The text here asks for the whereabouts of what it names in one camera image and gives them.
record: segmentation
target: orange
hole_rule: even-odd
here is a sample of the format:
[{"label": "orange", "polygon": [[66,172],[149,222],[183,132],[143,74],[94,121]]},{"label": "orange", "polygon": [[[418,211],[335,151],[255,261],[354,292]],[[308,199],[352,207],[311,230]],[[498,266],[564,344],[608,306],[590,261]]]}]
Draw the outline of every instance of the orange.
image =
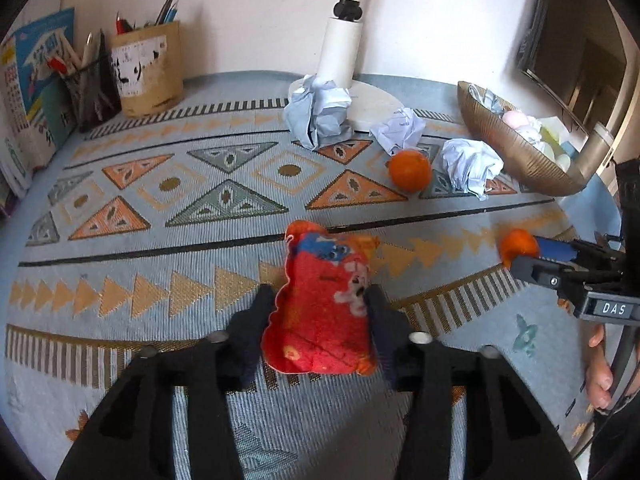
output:
[{"label": "orange", "polygon": [[507,269],[511,267],[511,262],[516,256],[521,254],[531,256],[532,258],[540,257],[540,247],[536,239],[524,229],[513,229],[506,235],[498,246],[500,257]]},{"label": "orange", "polygon": [[431,182],[429,159],[416,150],[396,153],[386,167],[394,184],[408,193],[423,190]]}]

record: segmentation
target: striped border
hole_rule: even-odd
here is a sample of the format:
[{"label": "striped border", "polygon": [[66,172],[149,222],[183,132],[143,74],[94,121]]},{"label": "striped border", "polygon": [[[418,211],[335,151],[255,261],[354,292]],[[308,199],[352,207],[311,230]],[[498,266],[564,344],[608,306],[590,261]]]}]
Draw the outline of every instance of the striped border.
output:
[{"label": "striped border", "polygon": [[[569,241],[577,238],[573,227],[555,237]],[[402,310],[414,330],[441,336],[517,294],[528,283],[515,280],[501,264],[470,276],[432,288],[426,292],[394,301],[391,307]],[[7,324],[4,340],[5,358],[55,378],[107,390],[111,387],[133,354],[143,346],[153,345],[159,351],[188,348],[196,339],[178,341],[98,340],[50,334]],[[318,374],[283,375],[262,362],[262,378],[268,390],[286,383],[298,386],[321,378]],[[256,383],[246,390],[258,391]]]},{"label": "striped border", "polygon": [[455,120],[453,117],[447,114],[439,114],[437,112],[421,110],[420,108],[416,108],[414,112],[418,117],[422,117],[425,119],[432,119],[434,121],[443,121],[445,123],[462,124],[460,121]]},{"label": "striped border", "polygon": [[258,99],[253,101],[229,101],[227,103],[215,103],[212,105],[197,105],[187,108],[173,108],[166,112],[146,116],[141,119],[130,119],[112,124],[104,124],[94,128],[88,134],[85,140],[100,139],[111,134],[117,134],[125,130],[137,128],[139,126],[147,126],[148,124],[165,123],[167,121],[175,121],[185,117],[207,116],[213,114],[223,114],[226,112],[242,112],[244,110],[272,110],[284,108],[289,104],[286,97],[277,97],[272,99]]}]

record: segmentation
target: pen holder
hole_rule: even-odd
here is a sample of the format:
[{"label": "pen holder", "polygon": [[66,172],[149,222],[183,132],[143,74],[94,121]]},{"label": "pen holder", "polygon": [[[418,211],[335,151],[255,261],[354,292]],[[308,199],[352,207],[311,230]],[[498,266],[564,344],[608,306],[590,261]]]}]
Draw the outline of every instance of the pen holder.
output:
[{"label": "pen holder", "polygon": [[78,130],[88,132],[120,111],[109,56],[104,55],[72,75],[63,77],[71,95]]},{"label": "pen holder", "polygon": [[165,112],[184,96],[179,22],[113,36],[111,63],[127,117]]}]

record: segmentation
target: brown bowl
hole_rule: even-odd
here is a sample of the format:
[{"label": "brown bowl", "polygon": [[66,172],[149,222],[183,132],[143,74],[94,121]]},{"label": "brown bowl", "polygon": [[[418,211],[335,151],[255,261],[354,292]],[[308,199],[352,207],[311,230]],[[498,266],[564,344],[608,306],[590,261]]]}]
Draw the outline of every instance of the brown bowl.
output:
[{"label": "brown bowl", "polygon": [[[486,90],[477,87],[480,95]],[[565,173],[529,144],[501,118],[482,106],[468,92],[469,83],[458,82],[458,105],[465,125],[477,140],[484,140],[504,161],[504,171],[530,190],[549,196],[568,196],[582,191],[587,181],[572,163]],[[515,110],[500,99],[505,110]]]}]

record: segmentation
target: lamp base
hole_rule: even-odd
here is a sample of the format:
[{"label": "lamp base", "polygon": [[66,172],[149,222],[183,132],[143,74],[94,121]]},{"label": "lamp base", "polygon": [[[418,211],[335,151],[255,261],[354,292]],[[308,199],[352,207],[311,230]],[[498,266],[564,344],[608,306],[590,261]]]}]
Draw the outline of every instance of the lamp base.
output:
[{"label": "lamp base", "polygon": [[[302,79],[289,86],[289,100],[291,94],[301,86]],[[383,123],[398,108],[402,108],[402,103],[388,92],[360,81],[353,82],[349,94],[352,102],[347,111],[347,120],[357,132],[368,132],[374,124]]]}]

